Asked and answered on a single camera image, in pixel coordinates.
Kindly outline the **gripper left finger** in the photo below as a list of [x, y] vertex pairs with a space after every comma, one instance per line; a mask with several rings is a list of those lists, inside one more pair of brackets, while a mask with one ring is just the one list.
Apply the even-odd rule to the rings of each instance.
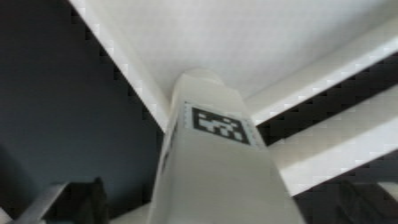
[[52, 184], [8, 224], [111, 224], [102, 178]]

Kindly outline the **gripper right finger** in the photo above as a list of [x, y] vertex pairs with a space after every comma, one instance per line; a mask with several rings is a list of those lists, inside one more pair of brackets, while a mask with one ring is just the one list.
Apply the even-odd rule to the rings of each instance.
[[377, 183], [340, 183], [333, 224], [398, 224], [398, 200]]

